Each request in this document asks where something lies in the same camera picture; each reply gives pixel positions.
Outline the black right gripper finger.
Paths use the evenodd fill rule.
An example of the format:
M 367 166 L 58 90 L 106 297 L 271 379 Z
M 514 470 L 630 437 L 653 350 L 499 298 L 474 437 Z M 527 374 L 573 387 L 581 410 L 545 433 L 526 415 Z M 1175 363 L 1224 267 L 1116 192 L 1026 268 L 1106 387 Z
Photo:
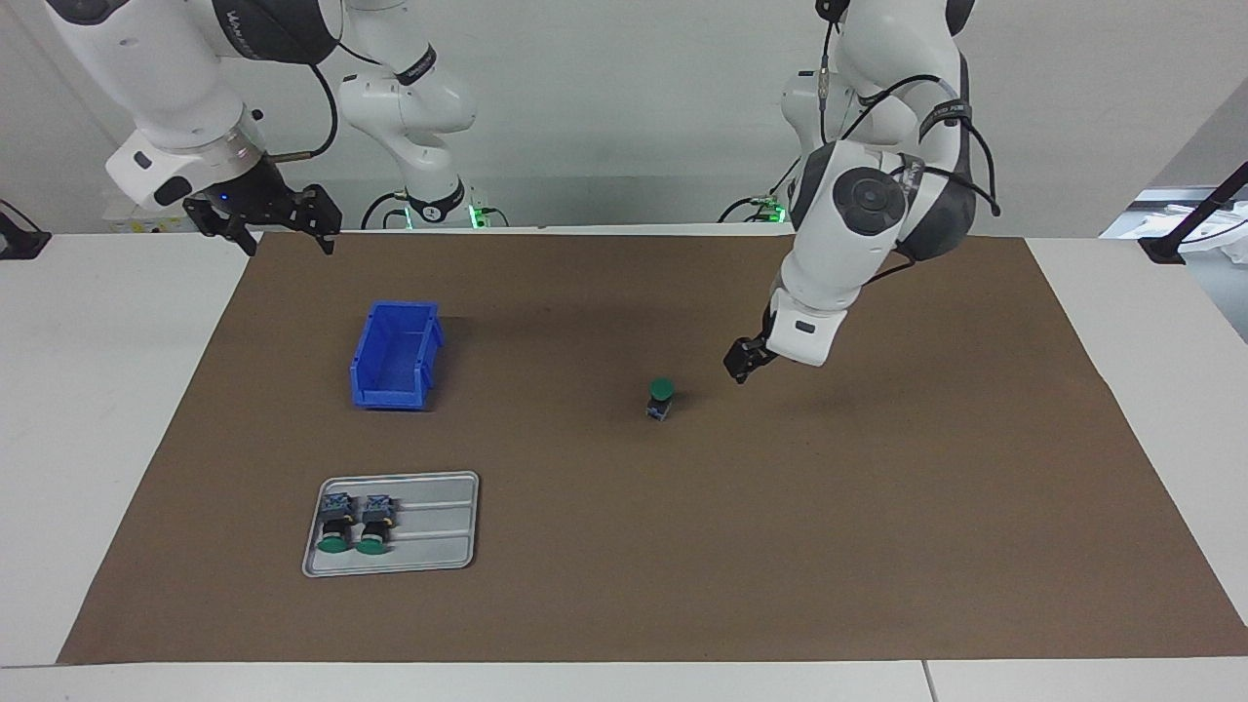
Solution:
M 342 214 L 329 191 L 322 185 L 310 185 L 297 195 L 297 230 L 310 235 L 326 256 L 334 252 Z
M 223 239 L 228 244 L 236 245 L 248 257 L 255 257 L 257 254 L 258 242 L 255 235 L 247 230 L 245 219 L 213 216 L 205 224 L 205 235 Z

